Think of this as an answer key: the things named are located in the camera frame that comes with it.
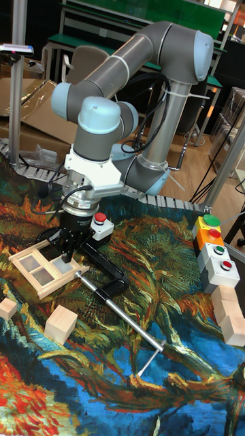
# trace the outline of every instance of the wooden window frame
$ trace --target wooden window frame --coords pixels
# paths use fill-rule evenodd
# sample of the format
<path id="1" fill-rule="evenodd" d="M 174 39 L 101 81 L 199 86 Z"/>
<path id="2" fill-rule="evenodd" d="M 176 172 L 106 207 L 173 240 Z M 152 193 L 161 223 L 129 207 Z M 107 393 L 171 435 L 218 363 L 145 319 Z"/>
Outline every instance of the wooden window frame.
<path id="1" fill-rule="evenodd" d="M 82 274 L 89 270 L 89 266 L 81 266 L 72 258 L 69 265 L 71 270 L 62 274 L 60 270 L 54 265 L 54 262 L 61 258 L 58 256 L 50 261 L 48 261 L 39 250 L 47 247 L 50 243 L 48 240 L 43 240 L 40 243 L 31 245 L 31 247 L 25 250 L 19 251 L 19 253 L 11 255 L 9 260 L 15 265 L 15 267 L 23 274 L 23 276 L 28 280 L 28 282 L 36 289 L 39 299 L 43 299 L 47 295 L 53 293 L 61 286 L 66 285 L 69 281 L 75 278 L 75 273 L 81 271 Z M 33 270 L 27 271 L 27 269 L 22 265 L 21 260 L 29 257 L 30 255 L 38 262 L 39 266 Z M 40 282 L 33 276 L 33 273 L 38 272 L 41 269 L 45 269 L 52 277 L 53 280 L 45 285 L 41 285 Z"/>

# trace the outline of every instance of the wooden block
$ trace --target wooden block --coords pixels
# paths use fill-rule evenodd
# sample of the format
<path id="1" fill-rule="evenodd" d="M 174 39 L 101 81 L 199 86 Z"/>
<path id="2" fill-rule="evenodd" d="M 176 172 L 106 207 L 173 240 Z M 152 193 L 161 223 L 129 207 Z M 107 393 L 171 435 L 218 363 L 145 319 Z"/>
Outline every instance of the wooden block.
<path id="1" fill-rule="evenodd" d="M 212 304 L 216 308 L 221 300 L 236 301 L 238 302 L 238 296 L 234 287 L 225 285 L 218 285 L 211 295 Z"/>
<path id="2" fill-rule="evenodd" d="M 220 324 L 226 344 L 245 346 L 245 318 L 227 316 Z"/>
<path id="3" fill-rule="evenodd" d="M 243 314 L 237 301 L 219 300 L 219 303 L 214 308 L 214 314 L 218 326 L 226 316 L 243 318 Z"/>
<path id="4" fill-rule="evenodd" d="M 4 298 L 4 300 L 0 303 L 0 317 L 6 321 L 9 321 L 10 318 L 12 318 L 16 310 L 17 303 L 9 298 Z"/>
<path id="5" fill-rule="evenodd" d="M 46 321 L 45 336 L 63 345 L 75 328 L 77 318 L 76 313 L 59 305 Z"/>

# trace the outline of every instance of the red button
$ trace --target red button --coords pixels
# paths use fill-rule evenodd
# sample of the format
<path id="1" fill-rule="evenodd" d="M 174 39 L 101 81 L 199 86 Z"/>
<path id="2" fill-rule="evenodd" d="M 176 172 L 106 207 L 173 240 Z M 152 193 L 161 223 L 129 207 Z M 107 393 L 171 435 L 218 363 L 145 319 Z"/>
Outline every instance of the red button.
<path id="1" fill-rule="evenodd" d="M 231 268 L 231 262 L 228 262 L 227 260 L 224 260 L 223 265 L 225 265 L 227 268 Z"/>
<path id="2" fill-rule="evenodd" d="M 231 262 L 228 262 L 228 260 L 224 260 L 221 264 L 221 268 L 225 271 L 230 271 L 231 270 Z"/>
<path id="3" fill-rule="evenodd" d="M 215 230 L 215 229 L 210 229 L 210 230 L 208 230 L 208 233 L 210 234 L 210 236 L 211 236 L 212 238 L 215 238 L 215 239 L 221 237 L 221 233 L 220 233 L 218 230 Z"/>
<path id="4" fill-rule="evenodd" d="M 102 212 L 95 213 L 95 220 L 99 223 L 103 223 L 106 220 L 106 215 Z"/>

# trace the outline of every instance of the patterned fabric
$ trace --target patterned fabric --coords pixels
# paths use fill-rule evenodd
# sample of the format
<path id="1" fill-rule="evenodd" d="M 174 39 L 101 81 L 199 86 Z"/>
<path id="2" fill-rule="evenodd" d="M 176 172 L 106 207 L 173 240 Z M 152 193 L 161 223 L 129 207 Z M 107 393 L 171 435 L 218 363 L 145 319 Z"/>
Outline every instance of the patterned fabric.
<path id="1" fill-rule="evenodd" d="M 191 236 L 197 213 L 124 196 L 101 201 L 116 228 L 100 250 L 130 280 L 114 302 L 167 340 L 139 378 L 153 348 L 79 280 L 39 300 L 9 262 L 59 222 L 31 212 L 38 182 L 18 176 L 3 157 L 0 171 L 0 300 L 18 305 L 10 321 L 0 319 L 0 433 L 244 436 L 245 353 L 224 344 L 202 292 Z M 86 276 L 105 283 L 93 265 Z M 64 345 L 44 336 L 57 305 L 78 314 Z"/>

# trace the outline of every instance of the light blue joint cap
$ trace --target light blue joint cap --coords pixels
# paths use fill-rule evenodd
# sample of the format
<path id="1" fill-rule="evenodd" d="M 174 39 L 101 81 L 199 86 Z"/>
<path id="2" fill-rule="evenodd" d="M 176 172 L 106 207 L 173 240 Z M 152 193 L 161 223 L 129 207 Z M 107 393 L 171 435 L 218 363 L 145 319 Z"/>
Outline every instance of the light blue joint cap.
<path id="1" fill-rule="evenodd" d="M 122 144 L 113 144 L 112 145 L 112 151 L 111 155 L 113 155 L 112 162 L 113 161 L 122 161 L 124 159 L 128 159 L 130 156 L 133 155 L 133 153 L 124 153 L 122 150 Z M 127 151 L 133 151 L 133 148 L 129 145 L 124 145 L 123 148 Z"/>
<path id="2" fill-rule="evenodd" d="M 136 129 L 136 127 L 138 126 L 138 124 L 139 124 L 139 114 L 137 113 L 137 110 L 135 109 L 133 104 L 131 104 L 129 102 L 118 102 L 118 103 L 126 104 L 126 106 L 128 106 L 128 108 L 131 111 L 131 114 L 132 114 L 132 117 L 133 117 L 133 127 L 132 127 L 132 130 L 131 130 L 131 133 L 132 133 L 132 131 L 134 131 Z"/>
<path id="3" fill-rule="evenodd" d="M 120 123 L 120 107 L 104 97 L 86 97 L 78 115 L 79 126 L 95 135 L 106 135 Z"/>
<path id="4" fill-rule="evenodd" d="M 67 98 L 71 83 L 59 83 L 52 92 L 51 107 L 55 114 L 67 120 Z"/>
<path id="5" fill-rule="evenodd" d="M 197 80 L 201 82 L 208 74 L 214 51 L 214 40 L 210 35 L 196 32 L 194 41 L 194 67 Z"/>
<path id="6" fill-rule="evenodd" d="M 170 169 L 166 170 L 166 172 L 158 179 L 158 181 L 154 183 L 148 191 L 146 191 L 146 193 L 150 196 L 157 196 L 163 185 L 166 183 L 169 174 Z"/>

